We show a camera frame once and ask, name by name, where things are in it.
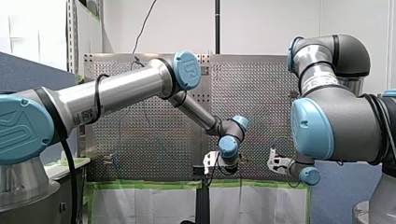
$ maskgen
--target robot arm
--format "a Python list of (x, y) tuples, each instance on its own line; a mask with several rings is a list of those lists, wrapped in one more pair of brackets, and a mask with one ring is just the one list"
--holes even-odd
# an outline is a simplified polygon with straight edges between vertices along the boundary
[(393, 161), (378, 111), (395, 102), (357, 96), (370, 71), (369, 54), (359, 40), (349, 35), (296, 38), (289, 70), (299, 78), (302, 95), (291, 109), (297, 154), (290, 175), (315, 185), (320, 177), (314, 160)]
[(241, 116), (220, 120), (196, 103), (186, 91), (178, 92), (169, 101), (174, 107), (200, 125), (207, 134), (220, 137), (218, 142), (219, 152), (209, 152), (214, 160), (204, 162), (205, 173), (208, 173), (208, 167), (216, 165), (216, 160), (218, 160), (220, 166), (225, 166), (228, 172), (235, 173), (239, 162), (239, 148), (248, 129), (248, 120)]
[[(14, 142), (9, 146), (0, 147), (0, 165), (32, 159), (47, 146), (66, 139), (77, 126), (91, 123), (102, 115), (155, 95), (172, 102), (208, 134), (220, 136), (221, 156), (230, 164), (234, 164), (237, 162), (234, 154), (237, 154), (244, 140), (248, 121), (242, 117), (224, 121), (215, 119), (191, 99), (186, 91), (198, 86), (200, 79), (201, 69), (194, 55), (189, 52), (180, 52), (172, 59), (153, 59), (146, 67), (137, 71), (60, 91), (43, 87), (14, 95), (3, 95), (0, 98), (2, 105), (0, 115), (19, 111), (26, 115), (26, 120), (15, 120), (16, 122), (11, 126), (0, 123), (0, 131), (16, 130), (17, 127), (23, 125), (29, 129), (29, 132), (38, 135), (33, 141), (38, 147), (32, 143), (25, 144), (17, 134), (0, 138), (0, 145), (5, 142)], [(38, 132), (36, 125), (47, 128)], [(230, 141), (227, 139), (232, 139), (233, 144), (222, 144)]]

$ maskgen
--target metal pole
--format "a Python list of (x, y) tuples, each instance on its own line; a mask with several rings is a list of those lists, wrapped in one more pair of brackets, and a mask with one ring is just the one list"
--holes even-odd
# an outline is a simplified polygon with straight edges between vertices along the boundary
[(216, 29), (216, 54), (220, 54), (220, 0), (215, 5), (215, 29)]

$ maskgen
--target white wall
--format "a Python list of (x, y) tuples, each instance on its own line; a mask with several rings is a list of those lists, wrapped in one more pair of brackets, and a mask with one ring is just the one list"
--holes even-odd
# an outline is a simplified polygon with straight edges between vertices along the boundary
[(387, 89), (389, 0), (322, 0), (320, 34), (357, 37), (368, 49), (372, 63), (363, 91), (380, 93)]
[[(104, 51), (132, 52), (148, 0), (104, 0)], [(215, 1), (158, 1), (136, 52), (215, 51)], [(319, 35), (318, 0), (221, 1), (221, 52), (286, 54), (297, 35)]]
[[(104, 51), (132, 52), (149, 0), (104, 0)], [(214, 1), (158, 1), (151, 12), (136, 53), (214, 49)]]
[(221, 53), (286, 55), (295, 36), (319, 35), (318, 0), (221, 1)]

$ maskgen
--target wire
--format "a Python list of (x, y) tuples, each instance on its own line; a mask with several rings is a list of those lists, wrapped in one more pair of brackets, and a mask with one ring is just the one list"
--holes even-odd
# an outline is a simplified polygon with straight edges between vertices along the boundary
[(137, 44), (139, 43), (139, 38), (143, 34), (143, 31), (145, 30), (146, 22), (148, 21), (149, 15), (151, 14), (151, 10), (154, 8), (154, 5), (155, 5), (156, 2), (157, 2), (157, 0), (154, 0), (152, 2), (152, 4), (151, 4), (151, 7), (149, 8), (148, 14), (147, 14), (145, 20), (143, 21), (142, 28), (140, 29), (140, 33), (139, 33), (139, 35), (136, 38), (136, 42), (134, 43), (134, 50), (132, 51), (132, 54), (134, 54), (136, 52)]
[(339, 166), (344, 166), (344, 161), (336, 161)]
[[(381, 111), (380, 109), (380, 105), (377, 101), (376, 96), (371, 95), (371, 94), (363, 94), (361, 97), (364, 97), (367, 102), (369, 103), (370, 107), (373, 110), (373, 113), (375, 114), (375, 118), (378, 121), (379, 124), (379, 128), (381, 130), (381, 135), (387, 134), (389, 135), (389, 133), (387, 132), (387, 128), (384, 117), (386, 117), (386, 115), (384, 116), (384, 112)], [(378, 153), (378, 156), (375, 158), (374, 161), (371, 161), (370, 164), (371, 165), (378, 165), (382, 160), (384, 160), (389, 152), (389, 141), (387, 140), (387, 138), (382, 138), (382, 143), (381, 143), (382, 147)]]
[(377, 106), (379, 107), (380, 111), (381, 111), (381, 115), (382, 115), (382, 119), (385, 121), (386, 125), (386, 129), (387, 129), (387, 134), (388, 134), (388, 140), (390, 142), (392, 151), (393, 151), (393, 159), (396, 161), (396, 146), (395, 146), (395, 142), (393, 140), (393, 136), (390, 130), (390, 120), (387, 116), (387, 113), (385, 112), (385, 108), (384, 106), (381, 104), (381, 102), (379, 102), (379, 100), (374, 96), (375, 98), (375, 102), (377, 103)]
[(62, 147), (64, 148), (64, 154), (67, 158), (67, 163), (70, 172), (70, 182), (72, 187), (72, 215), (70, 219), (71, 224), (76, 224), (77, 212), (78, 212), (78, 185), (77, 185), (77, 172), (73, 160), (72, 151), (70, 150), (69, 144), (66, 140), (61, 141)]
[(295, 164), (295, 157), (296, 157), (296, 155), (294, 154), (293, 158), (289, 161), (289, 164), (288, 164), (288, 171), (287, 171), (287, 173), (286, 173), (286, 181), (288, 182), (289, 186), (290, 186), (292, 189), (297, 188), (297, 187), (300, 185), (300, 183), (301, 183), (300, 178), (299, 178), (299, 180), (298, 180), (298, 182), (297, 182), (297, 185), (292, 185), (292, 184), (290, 183), (290, 181), (289, 181), (289, 176), (292, 176), (292, 175), (291, 175), (291, 172), (290, 172), (290, 168), (291, 168), (292, 165)]
[(79, 208), (78, 208), (78, 223), (82, 223), (82, 219), (83, 219), (83, 217), (82, 217), (82, 207), (84, 206), (84, 188), (85, 188), (85, 174), (87, 173), (86, 172), (86, 168), (85, 167), (82, 167), (81, 168), (81, 182), (82, 182), (82, 184), (81, 184), (81, 193), (80, 193), (80, 203), (79, 203)]
[(291, 42), (290, 48), (289, 48), (289, 57), (288, 57), (289, 58), (289, 60), (288, 60), (288, 70), (289, 70), (289, 72), (294, 73), (297, 77), (298, 77), (298, 75), (296, 74), (296, 71), (295, 71), (294, 66), (293, 66), (294, 46), (301, 39), (304, 39), (304, 38), (301, 37), (301, 36), (297, 36), (297, 37), (295, 37), (293, 39), (293, 41)]
[(94, 100), (94, 104), (96, 105), (96, 116), (93, 120), (91, 120), (87, 124), (95, 123), (97, 120), (99, 120), (99, 118), (101, 117), (101, 114), (102, 114), (102, 105), (100, 103), (100, 96), (99, 96), (99, 83), (100, 83), (102, 77), (109, 77), (109, 75), (101, 74), (95, 81), (95, 95), (93, 97), (93, 100)]
[(15, 93), (15, 91), (0, 91), (0, 94), (10, 95)]
[[(287, 137), (287, 136), (279, 136), (279, 137), (277, 137), (277, 138), (274, 140), (273, 144), (271, 145), (271, 148), (276, 148), (276, 143), (278, 142), (279, 139), (286, 139), (286, 140), (289, 140), (289, 141), (293, 142), (293, 141), (290, 139), (290, 137)], [(290, 159), (290, 161), (289, 161), (289, 163), (288, 163), (287, 172), (286, 172), (286, 174), (285, 174), (285, 177), (286, 177), (286, 181), (288, 182), (289, 186), (290, 186), (291, 188), (295, 189), (295, 188), (297, 188), (297, 187), (300, 185), (301, 181), (300, 181), (300, 179), (299, 179), (297, 185), (292, 185), (292, 184), (290, 183), (290, 180), (289, 180), (289, 176), (292, 176), (291, 173), (290, 173), (290, 167), (291, 167), (292, 165), (294, 165), (294, 163), (295, 163), (295, 158), (296, 158), (296, 154), (297, 154), (295, 148), (293, 148), (293, 149), (294, 149), (294, 150), (293, 150), (294, 154), (293, 154), (293, 157)]]
[(212, 184), (213, 176), (215, 176), (216, 164), (218, 164), (218, 162), (219, 162), (219, 155), (220, 154), (218, 154), (218, 156), (216, 157), (215, 166), (213, 167), (213, 171), (212, 171), (212, 174), (210, 176), (209, 182), (207, 182), (207, 184), (206, 184), (208, 187), (210, 187), (210, 185)]

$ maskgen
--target metal bracket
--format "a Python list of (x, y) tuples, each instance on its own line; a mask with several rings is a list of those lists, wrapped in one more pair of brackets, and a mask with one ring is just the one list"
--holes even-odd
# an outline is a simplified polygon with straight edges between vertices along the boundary
[(267, 162), (268, 169), (277, 174), (286, 175), (289, 170), (291, 159), (276, 154), (274, 148), (270, 149), (270, 158)]
[(228, 167), (229, 165), (221, 158), (218, 151), (210, 151), (204, 156), (203, 164), (205, 174), (209, 174), (209, 168), (215, 166)]
[(201, 65), (201, 75), (209, 76), (210, 55), (209, 54), (196, 54), (198, 63)]

